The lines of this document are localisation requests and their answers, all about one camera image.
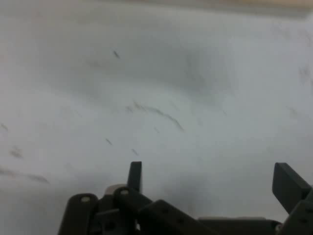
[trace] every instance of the stain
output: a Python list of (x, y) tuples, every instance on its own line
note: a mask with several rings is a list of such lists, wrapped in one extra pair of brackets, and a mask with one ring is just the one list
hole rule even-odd
[(113, 145), (109, 139), (106, 139), (106, 141), (109, 143), (109, 145)]
[(10, 151), (10, 155), (19, 159), (23, 158), (21, 149), (19, 149), (16, 145), (12, 147), (12, 150)]
[(25, 177), (29, 180), (36, 181), (39, 183), (50, 184), (50, 182), (44, 176), (41, 176), (41, 175), (27, 174), (25, 175)]
[(299, 113), (298, 111), (296, 111), (294, 108), (292, 107), (287, 107), (287, 109), (289, 110), (289, 116), (292, 118), (292, 119), (298, 119), (299, 117)]
[(166, 113), (162, 112), (160, 109), (157, 109), (157, 108), (154, 108), (154, 107), (150, 107), (150, 106), (143, 106), (143, 105), (140, 105), (140, 104), (138, 104), (136, 102), (134, 102), (134, 107), (137, 110), (141, 110), (141, 111), (145, 111), (145, 112), (149, 112), (149, 113), (153, 113), (153, 114), (157, 114), (159, 116), (162, 116), (162, 117), (170, 120), (172, 123), (174, 123), (175, 126), (179, 130), (184, 131), (182, 125), (177, 121), (177, 119), (173, 118), (169, 114), (166, 114)]
[(306, 84), (311, 79), (311, 71), (308, 65), (299, 68), (299, 79), (302, 85)]
[(116, 52), (115, 50), (113, 51), (113, 54), (114, 54), (114, 56), (115, 56), (117, 59), (120, 59), (119, 54), (117, 54), (117, 52)]
[(139, 154), (137, 153), (136, 150), (132, 149), (132, 152), (133, 152), (136, 156), (139, 156)]
[(9, 132), (9, 128), (3, 123), (1, 123), (1, 128), (4, 129), (6, 132)]

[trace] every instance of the dark streak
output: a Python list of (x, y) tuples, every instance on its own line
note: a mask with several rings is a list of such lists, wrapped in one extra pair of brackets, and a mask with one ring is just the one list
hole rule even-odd
[(117, 52), (116, 52), (115, 50), (113, 51), (113, 54), (115, 55), (115, 57), (116, 57), (117, 59), (120, 59), (119, 54), (117, 54)]
[(167, 118), (168, 120), (170, 120), (171, 122), (173, 122), (178, 129), (180, 129), (181, 131), (184, 131), (183, 127), (181, 126), (181, 124), (175, 119), (173, 118), (172, 116), (170, 116), (169, 114), (165, 114), (164, 112), (162, 112), (161, 110), (159, 109), (156, 109), (154, 107), (149, 107), (149, 106), (142, 106), (142, 105), (139, 105), (137, 104), (136, 102), (134, 102), (134, 106), (135, 108), (137, 108), (138, 110), (143, 110), (143, 111), (146, 111), (146, 112), (151, 112), (151, 113), (155, 113), (155, 114), (158, 114), (162, 117), (165, 117)]
[(24, 174), (18, 171), (13, 171), (13, 170), (4, 168), (2, 166), (0, 166), (0, 175), (7, 176), (10, 178), (26, 177), (27, 179), (32, 180), (32, 181), (49, 184), (49, 181), (41, 175)]
[(9, 128), (7, 128), (7, 126), (4, 125), (3, 123), (1, 123), (1, 127), (2, 127), (4, 130), (6, 130), (7, 132), (9, 131)]
[(37, 181), (37, 182), (40, 182), (40, 183), (50, 184), (50, 182), (44, 176), (41, 176), (41, 175), (25, 175), (25, 176), (29, 180), (32, 180), (32, 181)]
[(0, 175), (15, 178), (15, 177), (19, 176), (19, 173), (0, 166)]
[(136, 150), (132, 149), (132, 152), (133, 152), (136, 156), (139, 156), (139, 154), (137, 153)]
[(109, 143), (109, 145), (113, 145), (111, 141), (109, 141), (108, 139), (106, 139), (106, 141)]

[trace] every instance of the scuff mark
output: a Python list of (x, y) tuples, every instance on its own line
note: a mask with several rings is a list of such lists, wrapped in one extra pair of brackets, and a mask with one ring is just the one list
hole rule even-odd
[(113, 54), (114, 54), (114, 56), (115, 56), (117, 59), (120, 59), (119, 54), (117, 54), (117, 52), (116, 52), (115, 50), (113, 51)]
[(6, 132), (9, 132), (9, 128), (4, 125), (3, 123), (1, 123), (1, 127), (6, 131)]
[(41, 176), (41, 175), (27, 174), (27, 175), (25, 175), (25, 177), (27, 177), (29, 180), (32, 180), (32, 181), (37, 181), (37, 182), (40, 182), (40, 183), (50, 184), (50, 182), (44, 176)]
[(21, 178), (26, 178), (32, 181), (49, 184), (49, 181), (41, 175), (25, 174), (25, 173), (21, 173), (18, 171), (10, 170), (2, 166), (0, 166), (0, 175), (10, 177), (10, 178), (21, 177)]
[(162, 116), (162, 117), (170, 120), (171, 122), (173, 122), (177, 126), (177, 128), (179, 130), (184, 131), (183, 127), (177, 121), (177, 119), (173, 118), (169, 114), (166, 114), (166, 113), (162, 112), (160, 109), (157, 109), (157, 108), (154, 108), (154, 107), (150, 107), (150, 106), (143, 106), (143, 105), (140, 105), (140, 104), (138, 104), (136, 102), (134, 102), (134, 107), (136, 109), (138, 109), (138, 110), (142, 110), (142, 111), (145, 111), (145, 112), (150, 112), (150, 113), (154, 113), (154, 114), (157, 114), (159, 116)]
[(136, 156), (139, 156), (139, 154), (137, 153), (136, 150), (132, 149), (132, 152), (133, 152)]
[(23, 158), (21, 149), (19, 149), (16, 145), (13, 146), (12, 150), (10, 151), (10, 154), (15, 158), (19, 159)]
[(109, 145), (113, 145), (109, 139), (106, 139), (106, 141), (109, 143)]

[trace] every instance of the white surface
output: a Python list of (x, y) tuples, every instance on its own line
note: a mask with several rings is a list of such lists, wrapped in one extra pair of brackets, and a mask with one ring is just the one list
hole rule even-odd
[(102, 196), (133, 160), (143, 161), (147, 196), (195, 217), (283, 221), (274, 163), (313, 181), (312, 25), (310, 16), (2, 0), (3, 234), (56, 234), (70, 196)]

